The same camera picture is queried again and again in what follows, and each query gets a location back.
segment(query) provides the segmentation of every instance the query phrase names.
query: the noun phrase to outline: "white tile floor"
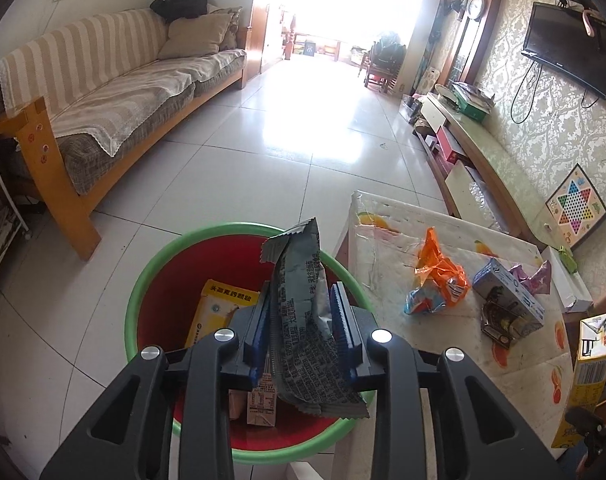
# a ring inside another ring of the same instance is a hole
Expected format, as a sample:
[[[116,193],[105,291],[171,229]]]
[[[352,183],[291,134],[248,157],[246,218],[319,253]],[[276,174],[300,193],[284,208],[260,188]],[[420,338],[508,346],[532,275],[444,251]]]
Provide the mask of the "white tile floor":
[[[102,242],[88,263],[48,216],[32,240],[17,240],[0,271],[0,434],[28,478],[126,364],[129,293],[177,235],[225,221],[288,228],[316,216],[332,251],[356,189],[445,212],[397,110],[353,67],[294,56],[214,97],[136,163],[92,217]],[[332,450],[309,462],[329,480]],[[236,471],[279,480],[285,466]]]

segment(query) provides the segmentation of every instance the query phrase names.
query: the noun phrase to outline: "yellow box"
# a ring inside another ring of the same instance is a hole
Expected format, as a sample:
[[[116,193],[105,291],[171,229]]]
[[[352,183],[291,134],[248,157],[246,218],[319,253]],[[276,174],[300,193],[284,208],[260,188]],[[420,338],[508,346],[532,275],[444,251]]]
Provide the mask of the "yellow box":
[[[606,314],[589,317],[579,325],[579,346],[574,381],[552,447],[573,447],[583,437],[566,422],[566,412],[581,406],[593,412],[606,380]]]
[[[237,308],[252,306],[258,299],[259,293],[253,290],[208,280],[201,291],[185,346],[192,346],[203,336],[226,327]]]

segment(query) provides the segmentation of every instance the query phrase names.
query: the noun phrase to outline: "small carton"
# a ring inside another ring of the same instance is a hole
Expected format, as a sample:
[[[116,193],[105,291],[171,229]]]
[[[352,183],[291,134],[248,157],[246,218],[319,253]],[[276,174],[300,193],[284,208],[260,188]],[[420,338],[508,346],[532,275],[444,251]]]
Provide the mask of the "small carton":
[[[269,355],[265,358],[263,376],[258,385],[247,394],[247,423],[271,427],[276,424],[276,389]]]
[[[490,258],[477,272],[472,287],[486,301],[517,316],[509,328],[513,338],[523,338],[543,327],[545,309],[496,258]]]
[[[552,447],[573,447],[583,437],[566,422],[570,408],[581,406],[593,412],[603,393],[606,380],[606,314],[589,317],[579,324],[579,346],[574,366],[574,381]]]
[[[236,309],[252,306],[258,299],[258,292],[208,280],[201,291],[185,346],[192,346],[203,336],[225,328]]]

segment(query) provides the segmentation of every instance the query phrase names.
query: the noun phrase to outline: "sofa cushion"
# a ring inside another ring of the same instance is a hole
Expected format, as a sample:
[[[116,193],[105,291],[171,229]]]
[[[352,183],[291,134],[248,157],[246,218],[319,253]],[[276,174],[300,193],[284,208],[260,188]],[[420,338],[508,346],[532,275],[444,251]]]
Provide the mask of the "sofa cushion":
[[[219,52],[237,47],[238,20],[241,18],[241,10],[243,10],[243,7],[227,7],[227,9],[212,7],[212,9],[209,10],[208,5],[208,12],[211,14],[230,14],[232,16],[229,26],[225,31],[223,41],[221,41],[221,45],[219,45]]]
[[[175,20],[170,25],[169,39],[158,54],[159,59],[216,54],[231,19],[231,14],[212,13],[193,20]]]
[[[98,14],[70,23],[0,60],[3,108],[9,116],[45,97],[51,119],[113,79],[158,58],[167,40],[150,9]]]
[[[131,136],[123,142],[114,157],[105,153],[94,138],[88,134],[77,134],[57,139],[56,142],[63,156],[65,169],[76,192],[81,195],[89,193],[100,177],[112,169],[119,160],[125,157],[141,140],[155,131],[158,126],[186,107],[192,97],[208,92],[234,72],[242,70],[244,65],[245,56],[237,57],[211,78],[193,83],[181,94],[168,99],[141,126],[134,130]],[[7,160],[7,167],[10,173],[15,176],[28,180],[32,179],[20,152],[12,153]]]
[[[118,77],[78,100],[55,117],[56,138],[90,134],[110,156],[170,97],[206,81],[245,51],[226,50],[206,57],[164,59]]]

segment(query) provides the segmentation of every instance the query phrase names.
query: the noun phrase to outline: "plastic bag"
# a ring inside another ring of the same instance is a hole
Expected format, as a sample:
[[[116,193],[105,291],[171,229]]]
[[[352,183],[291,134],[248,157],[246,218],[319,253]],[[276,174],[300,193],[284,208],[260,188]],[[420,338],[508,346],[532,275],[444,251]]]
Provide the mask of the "plastic bag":
[[[407,295],[403,309],[406,314],[436,312],[454,306],[470,290],[463,267],[443,256],[434,227],[427,230],[414,275],[416,288]]]

